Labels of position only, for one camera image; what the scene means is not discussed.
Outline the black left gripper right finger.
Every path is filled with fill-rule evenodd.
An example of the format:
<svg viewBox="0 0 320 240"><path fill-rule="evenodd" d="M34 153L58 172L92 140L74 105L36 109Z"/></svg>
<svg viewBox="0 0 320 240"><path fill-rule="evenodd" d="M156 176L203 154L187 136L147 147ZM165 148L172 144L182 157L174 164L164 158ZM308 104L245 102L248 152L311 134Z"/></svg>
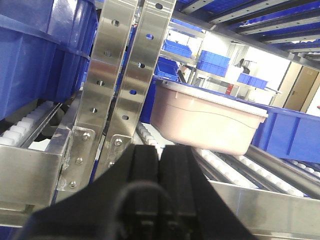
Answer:
<svg viewBox="0 0 320 240"><path fill-rule="evenodd" d="M205 177L191 147L167 145L159 182L171 197L186 240L254 240Z"/></svg>

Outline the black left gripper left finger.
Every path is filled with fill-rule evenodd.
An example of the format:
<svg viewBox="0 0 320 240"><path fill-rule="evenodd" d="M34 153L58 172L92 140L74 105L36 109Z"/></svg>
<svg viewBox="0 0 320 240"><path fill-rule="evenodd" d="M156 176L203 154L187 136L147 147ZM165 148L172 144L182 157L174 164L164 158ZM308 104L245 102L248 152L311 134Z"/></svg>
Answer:
<svg viewBox="0 0 320 240"><path fill-rule="evenodd" d="M153 146L130 145L85 188L34 212L16 240L115 240L124 215L158 209L158 155Z"/></svg>

